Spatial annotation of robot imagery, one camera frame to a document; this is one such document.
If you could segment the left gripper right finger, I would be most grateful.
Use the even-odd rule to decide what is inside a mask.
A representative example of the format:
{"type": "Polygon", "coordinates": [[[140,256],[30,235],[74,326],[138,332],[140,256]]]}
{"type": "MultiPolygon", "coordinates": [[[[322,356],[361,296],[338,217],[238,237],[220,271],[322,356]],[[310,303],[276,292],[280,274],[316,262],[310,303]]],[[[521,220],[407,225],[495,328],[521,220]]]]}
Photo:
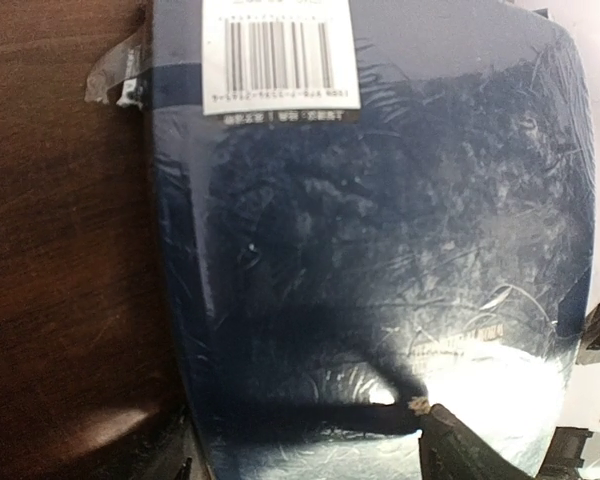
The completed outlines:
{"type": "Polygon", "coordinates": [[[510,464],[441,404],[420,415],[419,459],[424,480],[519,480],[510,464]]]}

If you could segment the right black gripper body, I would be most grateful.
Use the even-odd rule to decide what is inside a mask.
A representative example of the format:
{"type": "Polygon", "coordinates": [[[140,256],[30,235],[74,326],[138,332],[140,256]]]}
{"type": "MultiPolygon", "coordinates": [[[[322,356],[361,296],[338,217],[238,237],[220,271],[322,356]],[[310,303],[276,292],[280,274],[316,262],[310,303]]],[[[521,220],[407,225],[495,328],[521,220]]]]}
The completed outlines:
{"type": "Polygon", "coordinates": [[[600,479],[600,303],[587,320],[563,413],[539,477],[600,479]]]}

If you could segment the dark blue hardcover notebook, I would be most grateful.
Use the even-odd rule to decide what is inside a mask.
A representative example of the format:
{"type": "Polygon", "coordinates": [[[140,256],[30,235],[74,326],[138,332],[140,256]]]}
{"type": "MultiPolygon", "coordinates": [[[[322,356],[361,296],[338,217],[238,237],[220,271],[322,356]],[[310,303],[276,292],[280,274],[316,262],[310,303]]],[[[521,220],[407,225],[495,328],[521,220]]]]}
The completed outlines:
{"type": "Polygon", "coordinates": [[[212,479],[420,479],[441,404],[534,478],[586,317],[571,35],[506,1],[146,1],[89,102],[147,120],[212,479]]]}

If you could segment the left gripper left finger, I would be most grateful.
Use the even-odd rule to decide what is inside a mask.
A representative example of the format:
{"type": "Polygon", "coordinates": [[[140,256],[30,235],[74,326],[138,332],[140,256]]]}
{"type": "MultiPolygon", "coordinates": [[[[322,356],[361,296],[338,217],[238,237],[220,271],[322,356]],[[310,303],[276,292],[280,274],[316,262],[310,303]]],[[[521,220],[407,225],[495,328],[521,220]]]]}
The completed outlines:
{"type": "Polygon", "coordinates": [[[177,413],[172,424],[166,457],[166,479],[212,479],[191,414],[186,407],[177,413]]]}

